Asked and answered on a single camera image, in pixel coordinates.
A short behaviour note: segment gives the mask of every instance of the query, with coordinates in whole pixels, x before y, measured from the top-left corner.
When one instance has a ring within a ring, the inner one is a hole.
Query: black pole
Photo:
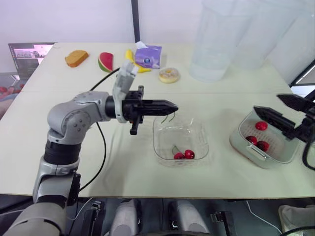
[[[134,41],[140,41],[138,0],[131,0]]]

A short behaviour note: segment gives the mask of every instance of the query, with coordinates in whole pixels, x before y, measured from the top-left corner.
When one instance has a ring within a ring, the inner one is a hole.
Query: purple tissue box
[[[136,50],[135,61],[142,67],[159,69],[161,52],[162,47],[147,45],[147,48]]]

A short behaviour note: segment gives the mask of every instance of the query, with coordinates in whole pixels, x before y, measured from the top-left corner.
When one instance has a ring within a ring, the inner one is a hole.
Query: tissue box
[[[137,50],[135,53],[135,62],[146,68],[160,68],[160,58],[162,47],[145,45],[142,42],[136,43]]]

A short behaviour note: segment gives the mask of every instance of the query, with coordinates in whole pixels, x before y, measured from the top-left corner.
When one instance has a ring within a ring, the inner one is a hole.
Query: cherry
[[[180,159],[184,159],[184,158],[185,158],[185,156],[184,156],[181,152],[176,153],[176,154],[174,155],[174,159],[175,159],[175,160],[180,160]]]
[[[186,150],[185,151],[185,159],[194,159],[195,153],[192,150]]]
[[[264,121],[259,121],[259,122],[256,123],[255,127],[258,130],[266,130],[267,127],[268,127],[268,124],[266,122],[264,122]]]
[[[255,136],[247,136],[246,139],[254,145],[257,145],[257,138]]]
[[[265,141],[259,141],[257,143],[257,147],[262,150],[262,151],[267,151],[269,148],[269,143],[265,142]]]

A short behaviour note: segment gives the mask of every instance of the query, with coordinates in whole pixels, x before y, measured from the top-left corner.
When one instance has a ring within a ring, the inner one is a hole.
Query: white table
[[[0,193],[32,194],[39,159],[44,152],[47,114],[51,107],[90,89],[106,74],[97,65],[100,52],[115,53],[114,64],[119,66],[124,60],[125,49],[132,46],[55,45],[0,121]],[[138,75],[133,88],[144,85],[145,99],[170,100],[203,121],[211,155],[202,166],[165,167],[156,161],[153,151],[153,118],[145,117],[137,136],[129,135],[130,124],[119,124],[116,120],[104,122],[101,128],[108,149],[105,168],[80,193],[81,197],[245,199],[315,196],[315,173],[305,168],[301,160],[303,145],[292,163],[264,170],[229,143],[229,135],[253,105],[270,106],[294,121],[301,120],[303,114],[292,111],[276,98],[275,94],[290,90],[270,65],[256,72],[232,68],[221,81],[205,84],[188,75],[189,46],[162,46],[167,54],[166,65],[177,67],[182,74],[181,80],[165,85],[159,82],[158,71],[153,71]],[[79,67],[69,68],[63,58],[75,49],[85,49],[91,55]],[[108,79],[99,90],[110,92],[113,82],[114,78]],[[88,131],[80,158],[78,172],[82,175],[81,183],[85,184],[98,171],[103,158],[103,144],[96,126]]]

